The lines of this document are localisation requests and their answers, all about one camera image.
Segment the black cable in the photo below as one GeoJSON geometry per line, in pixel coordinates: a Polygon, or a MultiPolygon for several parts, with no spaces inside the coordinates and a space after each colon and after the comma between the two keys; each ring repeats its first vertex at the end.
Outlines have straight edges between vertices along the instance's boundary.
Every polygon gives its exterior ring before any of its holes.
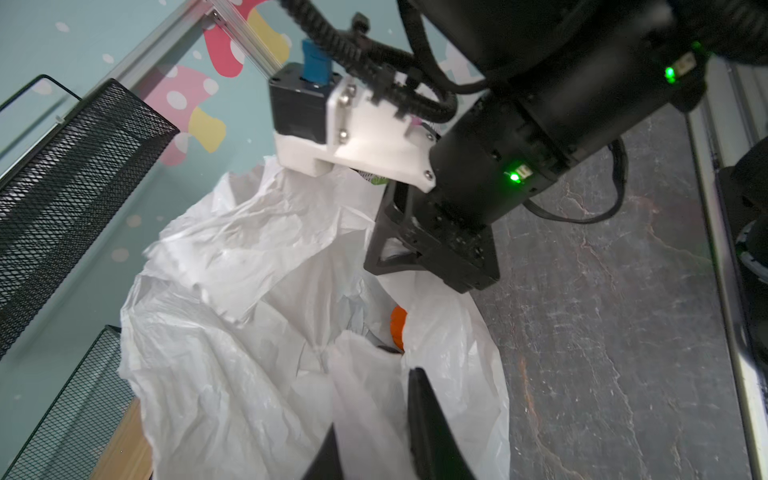
{"type": "Polygon", "coordinates": [[[397,7],[400,10],[402,26],[406,30],[406,37],[408,37],[408,43],[411,45],[418,67],[435,82],[435,85],[445,91],[452,91],[457,94],[474,94],[488,88],[488,82],[485,79],[460,85],[445,76],[445,72],[437,65],[432,49],[429,47],[429,39],[424,30],[421,12],[416,10],[408,0],[397,0],[397,7]]]}
{"type": "Polygon", "coordinates": [[[541,217],[545,220],[579,223],[581,225],[601,222],[614,216],[621,209],[621,205],[624,203],[624,195],[626,194],[627,190],[627,173],[629,171],[629,160],[627,158],[627,149],[624,147],[624,142],[621,140],[621,137],[612,141],[608,145],[608,148],[614,155],[614,169],[613,173],[611,174],[611,179],[614,182],[614,187],[616,188],[616,203],[607,212],[600,215],[595,215],[594,217],[567,218],[550,214],[543,208],[539,207],[537,204],[533,203],[531,200],[526,200],[523,202],[523,207],[527,208],[528,211],[530,211],[536,217],[541,217]]]}
{"type": "MultiPolygon", "coordinates": [[[[378,87],[381,82],[381,65],[377,65],[358,45],[341,35],[310,0],[280,0],[280,5],[306,36],[334,61],[368,86],[378,87]]],[[[426,84],[435,92],[438,101],[416,94],[411,88],[397,82],[391,82],[381,95],[396,107],[423,120],[436,123],[451,120],[458,109],[455,95],[437,88],[432,82],[426,84]]]]}

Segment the metal mesh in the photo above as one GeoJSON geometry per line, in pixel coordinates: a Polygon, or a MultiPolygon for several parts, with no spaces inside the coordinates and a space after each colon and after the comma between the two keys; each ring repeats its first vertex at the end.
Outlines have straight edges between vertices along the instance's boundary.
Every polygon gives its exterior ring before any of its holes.
{"type": "Polygon", "coordinates": [[[117,331],[99,333],[2,480],[90,477],[133,399],[117,374],[117,331]]]}
{"type": "Polygon", "coordinates": [[[0,359],[178,133],[114,80],[0,184],[0,359]]]}

